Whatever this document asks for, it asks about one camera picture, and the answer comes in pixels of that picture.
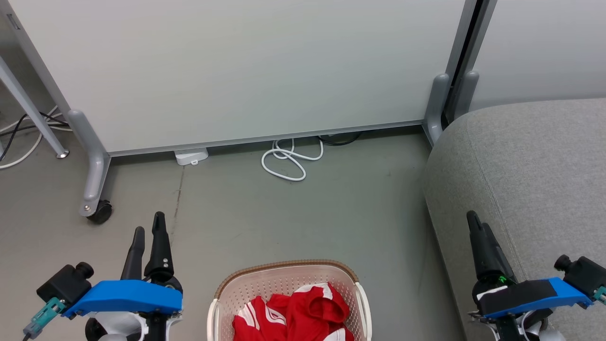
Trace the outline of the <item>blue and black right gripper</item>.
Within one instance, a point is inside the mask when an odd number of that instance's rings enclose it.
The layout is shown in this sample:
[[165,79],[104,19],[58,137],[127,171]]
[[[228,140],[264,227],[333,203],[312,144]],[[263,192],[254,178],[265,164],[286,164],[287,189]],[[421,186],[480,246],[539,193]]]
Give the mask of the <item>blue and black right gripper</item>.
[[518,283],[502,247],[475,211],[467,212],[478,282],[472,289],[476,311],[468,315],[491,332],[527,332],[561,306],[594,303],[593,277],[552,277]]

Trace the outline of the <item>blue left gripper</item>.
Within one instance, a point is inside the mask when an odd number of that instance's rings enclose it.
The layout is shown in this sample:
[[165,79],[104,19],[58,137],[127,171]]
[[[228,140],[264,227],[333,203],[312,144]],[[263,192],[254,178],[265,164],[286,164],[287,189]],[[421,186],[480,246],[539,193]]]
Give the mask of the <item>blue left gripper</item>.
[[121,280],[103,280],[92,285],[64,317],[88,315],[102,327],[140,327],[145,324],[141,315],[172,316],[183,309],[183,294],[177,289],[163,286],[180,286],[175,277],[169,234],[165,214],[154,214],[151,229],[153,242],[150,259],[143,270],[145,230],[138,226],[127,252]]

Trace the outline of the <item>red white garment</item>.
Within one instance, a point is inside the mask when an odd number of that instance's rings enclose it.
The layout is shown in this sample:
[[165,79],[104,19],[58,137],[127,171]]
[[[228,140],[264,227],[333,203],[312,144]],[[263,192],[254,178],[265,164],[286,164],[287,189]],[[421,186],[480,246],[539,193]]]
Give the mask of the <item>red white garment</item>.
[[233,341],[355,341],[346,327],[350,307],[328,282],[292,295],[256,296],[234,316]]

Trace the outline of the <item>grey fabric sofa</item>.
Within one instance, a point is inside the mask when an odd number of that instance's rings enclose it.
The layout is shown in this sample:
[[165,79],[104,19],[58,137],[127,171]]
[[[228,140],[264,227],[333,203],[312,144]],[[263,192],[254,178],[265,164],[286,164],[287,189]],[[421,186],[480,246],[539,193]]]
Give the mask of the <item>grey fabric sofa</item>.
[[563,254],[606,268],[606,99],[518,103],[461,116],[431,149],[423,192],[465,341],[476,282],[466,214],[487,223],[519,281],[559,276]]

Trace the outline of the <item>black caster wheel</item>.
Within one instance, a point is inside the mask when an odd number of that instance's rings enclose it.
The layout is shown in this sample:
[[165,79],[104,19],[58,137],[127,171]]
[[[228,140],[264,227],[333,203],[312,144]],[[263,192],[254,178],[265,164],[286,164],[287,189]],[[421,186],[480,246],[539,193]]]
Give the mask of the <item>black caster wheel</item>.
[[97,210],[87,219],[95,225],[104,224],[113,214],[112,203],[107,199],[101,199],[98,202]]

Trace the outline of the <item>grey panel foot with caster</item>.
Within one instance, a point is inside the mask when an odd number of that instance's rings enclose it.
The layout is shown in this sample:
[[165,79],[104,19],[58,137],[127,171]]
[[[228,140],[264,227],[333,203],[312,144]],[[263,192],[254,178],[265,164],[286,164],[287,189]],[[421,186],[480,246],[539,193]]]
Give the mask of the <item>grey panel foot with caster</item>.
[[80,215],[87,218],[95,213],[112,157],[108,155],[93,127],[80,110],[70,110],[67,118],[71,129],[88,155],[89,170],[84,186]]

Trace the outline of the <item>white power adapter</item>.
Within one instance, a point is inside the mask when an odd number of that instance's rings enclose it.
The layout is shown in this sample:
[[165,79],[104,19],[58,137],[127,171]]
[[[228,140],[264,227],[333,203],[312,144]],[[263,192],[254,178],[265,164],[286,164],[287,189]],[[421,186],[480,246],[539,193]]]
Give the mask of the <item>white power adapter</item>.
[[195,148],[174,151],[177,164],[180,166],[197,165],[209,157],[208,149]]

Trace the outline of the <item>white plastic laundry basket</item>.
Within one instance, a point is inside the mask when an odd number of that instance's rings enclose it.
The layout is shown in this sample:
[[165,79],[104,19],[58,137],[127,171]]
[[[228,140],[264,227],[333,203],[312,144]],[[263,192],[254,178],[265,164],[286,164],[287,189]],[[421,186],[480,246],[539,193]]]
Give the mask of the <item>white plastic laundry basket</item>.
[[303,285],[331,283],[351,313],[345,325],[354,341],[372,341],[372,313],[357,274],[334,260],[291,260],[241,269],[230,274],[214,294],[206,319],[206,341],[233,339],[232,321],[244,305],[261,296],[290,295]]

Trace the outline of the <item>grey metal table leg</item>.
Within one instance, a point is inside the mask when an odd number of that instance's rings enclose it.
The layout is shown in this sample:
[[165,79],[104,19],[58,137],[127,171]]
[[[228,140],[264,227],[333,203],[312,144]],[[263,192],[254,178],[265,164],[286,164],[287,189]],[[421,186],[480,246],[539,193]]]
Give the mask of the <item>grey metal table leg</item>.
[[2,56],[0,56],[0,81],[2,81],[9,93],[11,93],[14,99],[17,100],[19,105],[23,108],[26,117],[29,118],[39,130],[40,138],[45,138],[50,147],[55,151],[56,157],[59,159],[66,158],[69,155],[69,150],[63,147],[58,138],[56,138],[51,127],[44,118],[44,115],[41,115],[39,110],[37,110],[33,101],[17,81],[17,78],[14,76],[11,69],[9,69]]

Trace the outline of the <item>wide white partition panel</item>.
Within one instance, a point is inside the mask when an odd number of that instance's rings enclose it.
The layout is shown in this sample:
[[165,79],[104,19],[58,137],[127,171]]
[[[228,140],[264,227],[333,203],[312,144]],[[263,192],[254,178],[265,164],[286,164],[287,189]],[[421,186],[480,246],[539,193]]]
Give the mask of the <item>wide white partition panel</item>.
[[420,122],[467,0],[0,0],[112,155]]

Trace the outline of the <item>narrow white partition panel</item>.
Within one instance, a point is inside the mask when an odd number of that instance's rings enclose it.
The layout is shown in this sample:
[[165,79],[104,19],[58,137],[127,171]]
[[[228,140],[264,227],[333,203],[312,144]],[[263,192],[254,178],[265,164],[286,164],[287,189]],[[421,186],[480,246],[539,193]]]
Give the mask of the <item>narrow white partition panel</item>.
[[497,0],[469,110],[606,98],[606,0]]

